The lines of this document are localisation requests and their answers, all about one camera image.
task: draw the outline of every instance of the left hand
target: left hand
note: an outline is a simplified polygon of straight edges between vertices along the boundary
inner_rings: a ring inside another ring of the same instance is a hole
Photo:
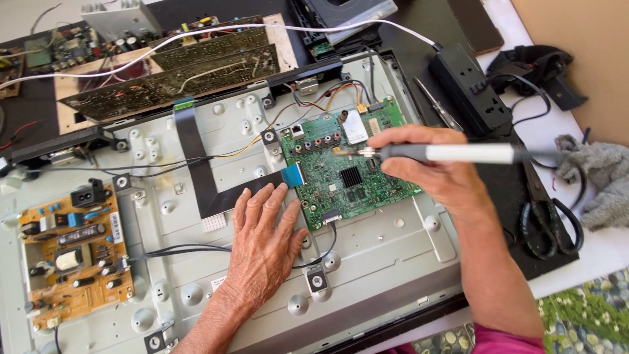
[[[301,209],[297,198],[275,227],[287,191],[285,183],[277,188],[269,183],[253,197],[245,188],[236,201],[230,267],[219,288],[229,293],[235,305],[256,311],[291,274],[308,230],[292,230]]]

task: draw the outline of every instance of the wrinkled hand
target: wrinkled hand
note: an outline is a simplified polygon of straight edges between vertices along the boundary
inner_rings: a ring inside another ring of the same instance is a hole
[[[220,289],[253,311],[269,300],[290,275],[308,234],[305,228],[292,230],[300,211],[298,199],[288,204],[275,227],[287,191],[285,183],[276,189],[269,183],[252,197],[245,188],[233,211],[230,266]]]
[[[466,144],[463,133],[447,128],[428,128],[407,124],[383,130],[367,141],[371,147],[388,144]],[[422,187],[458,220],[476,221],[495,214],[485,184],[471,163],[419,163],[407,157],[390,157],[381,165],[382,172]]]

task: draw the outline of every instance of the power socket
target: power socket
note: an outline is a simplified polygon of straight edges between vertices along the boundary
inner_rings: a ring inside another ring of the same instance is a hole
[[[470,87],[487,77],[460,44],[440,48],[428,67],[477,135],[490,134],[513,119],[490,86],[477,94],[472,92]]]

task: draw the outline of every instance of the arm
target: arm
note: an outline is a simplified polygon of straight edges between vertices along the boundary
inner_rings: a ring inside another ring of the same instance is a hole
[[[385,129],[367,142],[465,144],[462,133],[421,125]],[[391,157],[382,171],[416,183],[445,206],[459,234],[463,289],[474,322],[518,336],[542,338],[542,320],[524,275],[513,261],[487,189],[470,163],[421,164]]]
[[[295,199],[277,225],[288,187],[268,184],[255,196],[245,189],[233,211],[234,239],[227,278],[173,354],[222,354],[236,331],[291,274],[308,230],[293,231],[300,211]]]

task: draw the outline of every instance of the rag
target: rag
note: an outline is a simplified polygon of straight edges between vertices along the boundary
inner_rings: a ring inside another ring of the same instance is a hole
[[[629,227],[629,148],[603,142],[584,145],[571,135],[558,136],[555,144],[565,154],[557,176],[568,184],[577,182],[578,164],[599,191],[584,205],[581,225],[591,231]]]

